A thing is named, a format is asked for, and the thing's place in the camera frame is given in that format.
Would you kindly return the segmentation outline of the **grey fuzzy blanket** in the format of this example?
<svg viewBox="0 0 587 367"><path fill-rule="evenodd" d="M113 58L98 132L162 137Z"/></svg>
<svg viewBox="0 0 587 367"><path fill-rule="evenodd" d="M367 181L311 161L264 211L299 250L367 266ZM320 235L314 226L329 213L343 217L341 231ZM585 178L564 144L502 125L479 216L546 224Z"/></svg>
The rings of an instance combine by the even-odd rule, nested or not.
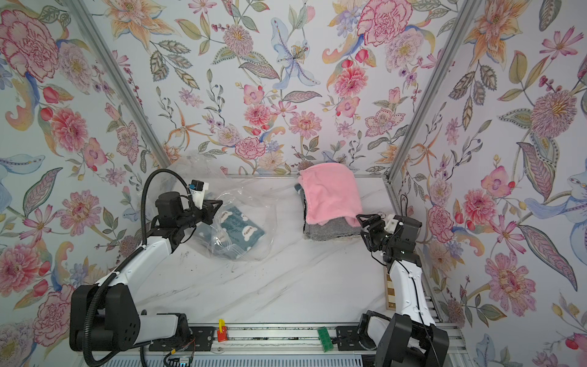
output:
<svg viewBox="0 0 587 367"><path fill-rule="evenodd" d="M295 190L301 198L301 203L304 210L304 236L308 240L316 242L325 242L335 239L350 238L360 235L361 229L359 227L350 226L347 221L342 218L336 218L328 221L324 225L310 224L307 221L307 200L305 197L304 189L297 183L294 186Z"/></svg>

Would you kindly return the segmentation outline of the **clear plastic vacuum bag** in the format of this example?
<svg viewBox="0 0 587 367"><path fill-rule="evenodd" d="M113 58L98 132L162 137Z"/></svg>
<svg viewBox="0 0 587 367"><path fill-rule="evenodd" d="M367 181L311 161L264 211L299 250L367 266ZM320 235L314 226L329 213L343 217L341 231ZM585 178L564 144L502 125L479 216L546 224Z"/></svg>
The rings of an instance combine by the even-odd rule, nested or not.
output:
<svg viewBox="0 0 587 367"><path fill-rule="evenodd" d="M277 225L273 200L228 177L212 159L180 158L146 185L146 233L184 243L208 258L261 261L270 252Z"/></svg>

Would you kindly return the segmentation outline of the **pink blanket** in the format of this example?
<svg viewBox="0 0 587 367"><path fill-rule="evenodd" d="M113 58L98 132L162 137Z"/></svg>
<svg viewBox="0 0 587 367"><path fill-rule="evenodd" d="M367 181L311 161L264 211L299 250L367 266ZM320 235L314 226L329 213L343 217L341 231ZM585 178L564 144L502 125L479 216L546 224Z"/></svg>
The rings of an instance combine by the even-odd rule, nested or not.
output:
<svg viewBox="0 0 587 367"><path fill-rule="evenodd" d="M359 228L357 215L363 213L359 188L353 172L339 163L322 163L301 171L298 183L307 203L306 221L324 226L344 219Z"/></svg>

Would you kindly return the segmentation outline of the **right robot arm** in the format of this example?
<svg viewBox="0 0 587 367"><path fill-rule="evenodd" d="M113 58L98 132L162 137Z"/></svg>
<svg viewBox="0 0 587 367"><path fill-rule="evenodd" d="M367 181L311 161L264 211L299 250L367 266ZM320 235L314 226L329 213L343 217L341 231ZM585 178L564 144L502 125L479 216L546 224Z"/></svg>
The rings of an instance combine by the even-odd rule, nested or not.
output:
<svg viewBox="0 0 587 367"><path fill-rule="evenodd" d="M425 301L420 256L415 252L422 223L410 217L356 216L371 254L380 252L394 287L395 312L386 317L368 311L358 334L375 345L375 366L443 366L449 337L436 326Z"/></svg>

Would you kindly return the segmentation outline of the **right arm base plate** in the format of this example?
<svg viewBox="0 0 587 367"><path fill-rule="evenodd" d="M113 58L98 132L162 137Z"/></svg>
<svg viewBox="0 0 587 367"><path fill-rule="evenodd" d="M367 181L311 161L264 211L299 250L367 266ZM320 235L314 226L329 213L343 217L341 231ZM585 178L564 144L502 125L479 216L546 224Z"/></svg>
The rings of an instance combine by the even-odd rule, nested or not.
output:
<svg viewBox="0 0 587 367"><path fill-rule="evenodd" d="M397 334L394 335L394 339L389 337L384 340L387 327L388 324L376 324L359 331L358 325L338 326L332 341L339 351L374 352L379 349L395 348L396 345L402 346L403 340L398 339Z"/></svg>

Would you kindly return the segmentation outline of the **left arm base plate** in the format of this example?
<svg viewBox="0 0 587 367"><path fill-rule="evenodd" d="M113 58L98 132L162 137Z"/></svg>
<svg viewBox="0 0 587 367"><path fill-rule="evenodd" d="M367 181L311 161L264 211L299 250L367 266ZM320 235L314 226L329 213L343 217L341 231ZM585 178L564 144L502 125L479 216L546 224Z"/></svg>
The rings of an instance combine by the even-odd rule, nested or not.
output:
<svg viewBox="0 0 587 367"><path fill-rule="evenodd" d="M215 327L190 327L189 333L173 336L167 339L154 341L148 350L150 352L170 352L186 347L188 351L210 352L215 341Z"/></svg>

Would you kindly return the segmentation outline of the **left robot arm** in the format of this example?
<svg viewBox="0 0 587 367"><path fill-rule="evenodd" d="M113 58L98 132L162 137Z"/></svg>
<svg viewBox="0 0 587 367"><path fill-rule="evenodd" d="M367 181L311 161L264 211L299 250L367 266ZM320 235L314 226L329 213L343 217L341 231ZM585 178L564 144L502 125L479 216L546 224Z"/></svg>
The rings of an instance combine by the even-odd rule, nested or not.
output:
<svg viewBox="0 0 587 367"><path fill-rule="evenodd" d="M201 224L212 225L223 205L198 194L186 206L182 200L178 192L160 195L146 242L107 276L75 290L70 309L71 350L120 353L150 343L175 347L189 342L192 332L185 314L145 314L134 300L147 277L177 250L186 233Z"/></svg>

